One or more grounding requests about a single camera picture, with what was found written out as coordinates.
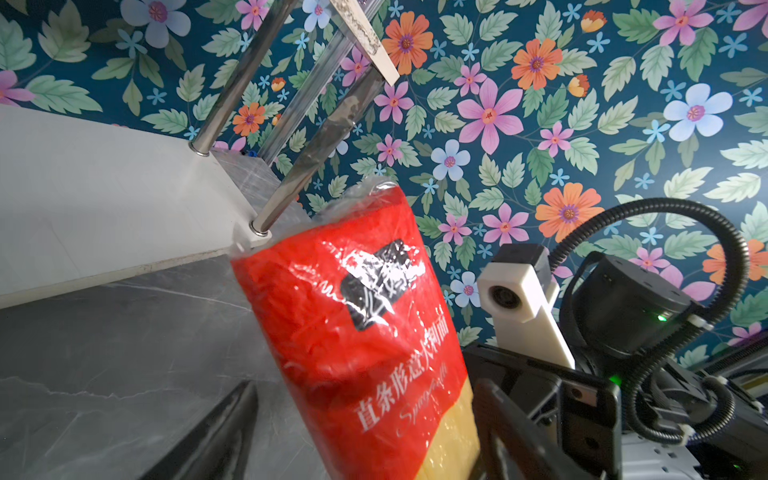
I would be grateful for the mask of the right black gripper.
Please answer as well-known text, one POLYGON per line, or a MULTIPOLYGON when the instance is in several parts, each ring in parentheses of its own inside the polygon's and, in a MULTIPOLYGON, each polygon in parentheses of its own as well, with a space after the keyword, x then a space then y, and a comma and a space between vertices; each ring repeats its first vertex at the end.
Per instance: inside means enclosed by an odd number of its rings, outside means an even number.
POLYGON ((488 345, 463 357, 481 445, 471 478, 622 478, 616 384, 488 345))

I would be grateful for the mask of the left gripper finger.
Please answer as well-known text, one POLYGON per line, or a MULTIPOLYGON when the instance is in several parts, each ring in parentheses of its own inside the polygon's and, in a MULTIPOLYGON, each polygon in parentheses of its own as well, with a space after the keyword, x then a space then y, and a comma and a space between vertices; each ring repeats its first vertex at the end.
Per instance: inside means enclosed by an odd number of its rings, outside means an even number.
POLYGON ((256 426, 255 383, 236 385, 144 479, 243 479, 256 426))

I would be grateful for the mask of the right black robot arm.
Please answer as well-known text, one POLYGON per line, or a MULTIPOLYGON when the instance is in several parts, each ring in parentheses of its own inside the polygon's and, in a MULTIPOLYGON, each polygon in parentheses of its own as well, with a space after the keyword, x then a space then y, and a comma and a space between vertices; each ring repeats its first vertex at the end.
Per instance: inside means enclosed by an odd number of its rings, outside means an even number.
POLYGON ((464 350, 480 440, 471 477, 765 478, 766 404, 733 369, 690 371, 675 360, 736 307, 748 273, 736 227, 682 199, 613 207, 552 251, 503 246, 478 280, 497 342, 464 350), (558 285, 555 270, 593 234, 649 213, 684 216, 715 235, 725 272, 712 299, 600 251, 558 285))

